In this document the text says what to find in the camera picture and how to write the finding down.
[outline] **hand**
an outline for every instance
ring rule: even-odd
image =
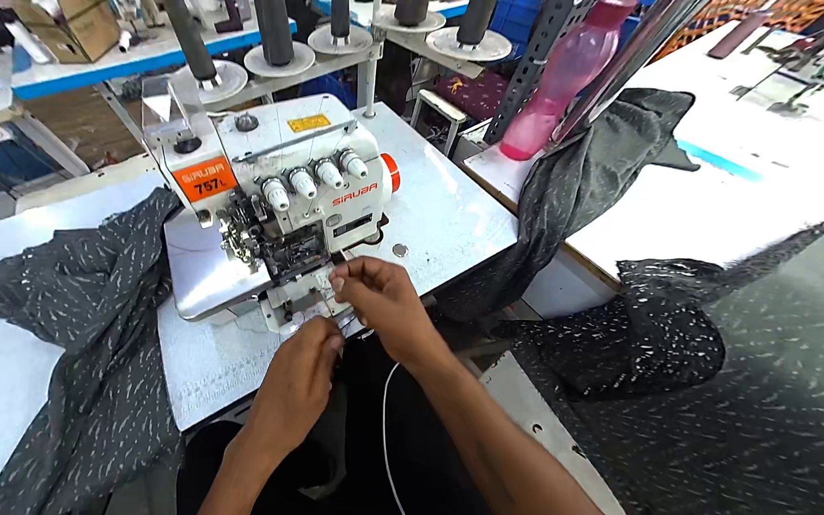
[[[304,441],[329,401],[332,365],[344,344],[335,322],[315,316],[278,348],[233,442],[238,454],[265,453],[278,464]]]
[[[377,332],[386,353],[403,367],[411,371],[452,357],[405,268],[358,257],[338,265],[330,284],[336,300],[348,301],[358,320]]]

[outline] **chair cushion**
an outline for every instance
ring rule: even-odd
[[[464,75],[445,77],[434,86],[434,92],[481,122],[494,116],[507,84],[508,79],[486,70],[477,79]]]

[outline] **fabric pile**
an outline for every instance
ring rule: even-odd
[[[619,269],[620,298],[502,331],[626,512],[824,513],[824,223]]]
[[[648,164],[697,170],[673,137],[693,101],[627,89],[589,130],[538,159],[520,193],[516,243],[437,293],[441,310],[467,322],[519,299],[561,242],[615,205]]]
[[[65,348],[0,474],[0,513],[81,509],[181,456],[156,311],[170,293],[162,227],[178,206],[155,189],[97,229],[56,231],[0,261],[0,318]]]

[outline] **clear plastic guard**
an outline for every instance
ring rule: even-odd
[[[199,114],[205,108],[189,69],[142,80],[142,132],[149,146],[194,137],[193,118]]]

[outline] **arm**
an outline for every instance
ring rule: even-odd
[[[250,513],[269,475],[323,413],[332,365],[344,343],[335,323],[314,317],[280,346],[199,515]]]
[[[361,257],[340,265],[330,282],[337,300],[354,306],[387,354],[421,385],[495,514],[600,513],[564,466],[517,427],[453,356],[406,270]]]

